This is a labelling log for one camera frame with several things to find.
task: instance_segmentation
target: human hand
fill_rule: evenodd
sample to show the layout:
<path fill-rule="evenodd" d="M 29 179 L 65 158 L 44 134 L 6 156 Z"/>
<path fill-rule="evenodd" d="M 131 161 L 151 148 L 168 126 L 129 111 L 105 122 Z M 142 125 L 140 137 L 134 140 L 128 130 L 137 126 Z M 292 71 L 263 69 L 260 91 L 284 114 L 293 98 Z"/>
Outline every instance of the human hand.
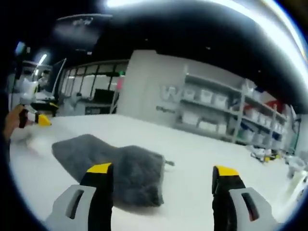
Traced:
<path fill-rule="evenodd" d="M 19 114 L 24 110 L 24 106 L 21 104 L 17 105 L 13 110 L 11 110 L 5 117 L 5 126 L 3 130 L 3 135 L 6 141 L 9 141 L 15 128 L 19 127 Z M 26 126 L 32 124 L 31 121 L 26 122 Z"/>

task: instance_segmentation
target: white tabletop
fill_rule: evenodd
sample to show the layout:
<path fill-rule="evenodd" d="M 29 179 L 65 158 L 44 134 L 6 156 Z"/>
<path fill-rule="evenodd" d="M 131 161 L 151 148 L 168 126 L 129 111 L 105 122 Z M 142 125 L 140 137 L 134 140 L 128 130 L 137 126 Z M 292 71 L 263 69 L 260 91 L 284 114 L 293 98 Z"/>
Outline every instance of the white tabletop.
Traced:
<path fill-rule="evenodd" d="M 121 115 L 56 117 L 51 127 L 33 126 L 24 132 L 28 131 L 31 139 L 11 145 L 11 166 L 21 194 L 41 220 L 51 213 L 54 200 L 76 184 L 53 157 L 51 145 L 82 134 L 92 134 L 117 147 L 137 145 L 176 164 L 165 172 L 165 203 L 159 208 L 138 211 L 114 207 L 114 231 L 212 230 L 213 165 L 235 168 L 246 187 L 253 187 L 269 202 L 286 184 L 287 165 L 283 161 L 262 164 L 250 157 L 243 146 Z"/>

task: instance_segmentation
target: gray towel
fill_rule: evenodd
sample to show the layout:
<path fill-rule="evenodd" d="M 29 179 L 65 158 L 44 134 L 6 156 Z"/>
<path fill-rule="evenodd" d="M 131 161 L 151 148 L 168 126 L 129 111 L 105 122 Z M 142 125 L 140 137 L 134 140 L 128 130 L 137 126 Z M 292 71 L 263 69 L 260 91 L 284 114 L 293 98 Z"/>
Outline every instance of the gray towel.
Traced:
<path fill-rule="evenodd" d="M 138 146 L 116 148 L 89 134 L 54 143 L 52 152 L 78 182 L 93 165 L 113 163 L 115 202 L 134 206 L 160 206 L 164 202 L 162 155 Z"/>

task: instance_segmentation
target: black ceiling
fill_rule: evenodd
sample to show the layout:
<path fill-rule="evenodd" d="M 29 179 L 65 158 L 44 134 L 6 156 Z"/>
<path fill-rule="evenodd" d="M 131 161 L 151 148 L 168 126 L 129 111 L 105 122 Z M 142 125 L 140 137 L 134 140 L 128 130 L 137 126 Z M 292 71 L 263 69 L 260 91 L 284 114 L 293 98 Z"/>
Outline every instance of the black ceiling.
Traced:
<path fill-rule="evenodd" d="M 54 61 L 67 57 L 68 65 L 76 65 L 98 60 L 129 59 L 136 49 L 156 50 L 161 54 L 219 66 L 255 81 L 285 103 L 302 104 L 297 100 L 296 86 L 288 81 L 292 73 L 282 71 L 272 57 L 266 55 L 273 44 L 261 36 L 260 28 L 252 20 L 226 7 L 184 1 L 176 7 L 159 8 L 156 12 L 150 6 L 138 13 L 120 9 L 102 26 L 102 36 L 92 55 L 88 56 L 82 52 L 50 47 L 47 43 L 56 18 L 103 10 L 93 1 L 91 4 L 82 0 L 69 2 L 61 4 L 61 7 L 59 1 L 50 2 L 48 7 L 37 3 L 35 7 L 39 10 L 27 13 L 27 26 L 20 22 L 21 39 L 33 47 L 33 51 L 49 46 L 56 53 Z M 24 15 L 27 10 L 33 12 L 31 7 L 31 4 L 24 4 L 24 8 L 15 9 L 17 12 L 13 15 Z"/>

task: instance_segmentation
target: desk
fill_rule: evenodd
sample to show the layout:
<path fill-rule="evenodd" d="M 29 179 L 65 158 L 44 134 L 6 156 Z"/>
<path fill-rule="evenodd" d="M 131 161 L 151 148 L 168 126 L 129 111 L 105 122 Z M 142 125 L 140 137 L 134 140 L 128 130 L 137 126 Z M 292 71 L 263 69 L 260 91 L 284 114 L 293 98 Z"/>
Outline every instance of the desk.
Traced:
<path fill-rule="evenodd" d="M 54 200 L 76 181 L 51 154 L 54 142 L 92 134 L 111 145 L 138 145 L 174 161 L 165 172 L 165 204 L 155 209 L 124 211 L 113 208 L 113 231 L 213 230 L 212 167 L 235 168 L 247 187 L 255 188 L 269 202 L 286 183 L 282 160 L 261 164 L 245 147 L 201 137 L 121 115 L 55 117 L 49 128 L 29 127 L 32 138 L 12 142 L 11 166 L 29 208 L 41 220 Z"/>

